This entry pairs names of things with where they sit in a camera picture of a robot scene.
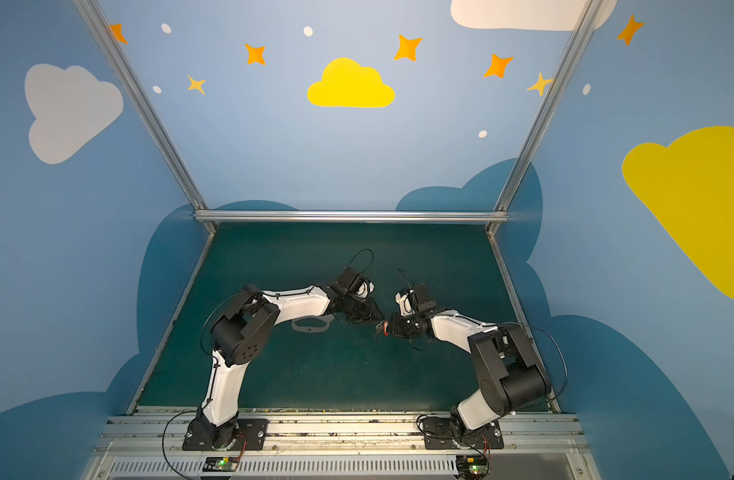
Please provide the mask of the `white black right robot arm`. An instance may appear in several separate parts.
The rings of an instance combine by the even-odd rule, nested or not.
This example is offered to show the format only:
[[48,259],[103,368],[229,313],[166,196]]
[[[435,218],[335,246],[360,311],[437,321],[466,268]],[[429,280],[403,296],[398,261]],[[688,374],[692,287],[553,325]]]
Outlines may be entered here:
[[443,310],[424,284],[401,290],[395,301],[399,310],[388,321],[388,334],[407,340],[426,335],[460,348],[473,362],[477,390],[451,408],[440,431],[421,422],[433,441],[473,447],[500,418],[551,393],[545,366],[520,324],[487,323]]

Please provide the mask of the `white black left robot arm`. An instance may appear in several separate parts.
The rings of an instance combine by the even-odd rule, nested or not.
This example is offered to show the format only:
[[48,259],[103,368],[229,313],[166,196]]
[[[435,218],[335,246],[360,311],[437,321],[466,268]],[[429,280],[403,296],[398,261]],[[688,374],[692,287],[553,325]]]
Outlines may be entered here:
[[252,361],[262,353],[274,328],[304,318],[342,314],[351,323],[381,322],[375,286],[347,266],[329,284],[286,291],[248,285],[211,315],[213,365],[205,399],[189,423],[185,451],[260,450],[266,421],[239,418],[239,397]]

